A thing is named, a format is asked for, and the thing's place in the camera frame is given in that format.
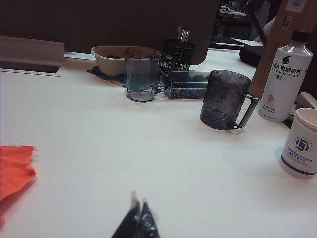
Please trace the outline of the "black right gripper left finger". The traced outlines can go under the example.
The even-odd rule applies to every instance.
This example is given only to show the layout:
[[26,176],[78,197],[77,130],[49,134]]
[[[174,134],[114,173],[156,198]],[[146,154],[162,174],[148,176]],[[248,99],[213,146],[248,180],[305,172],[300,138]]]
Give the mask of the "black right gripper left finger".
[[130,208],[112,238],[133,238],[140,220],[140,201],[135,191],[131,192]]

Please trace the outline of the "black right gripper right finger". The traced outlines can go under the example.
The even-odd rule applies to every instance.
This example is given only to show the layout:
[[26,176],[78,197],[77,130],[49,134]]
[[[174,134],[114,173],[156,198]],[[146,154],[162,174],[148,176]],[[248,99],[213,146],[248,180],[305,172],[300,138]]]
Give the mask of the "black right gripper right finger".
[[137,238],[159,238],[160,234],[146,199],[143,199],[143,206],[136,230]]

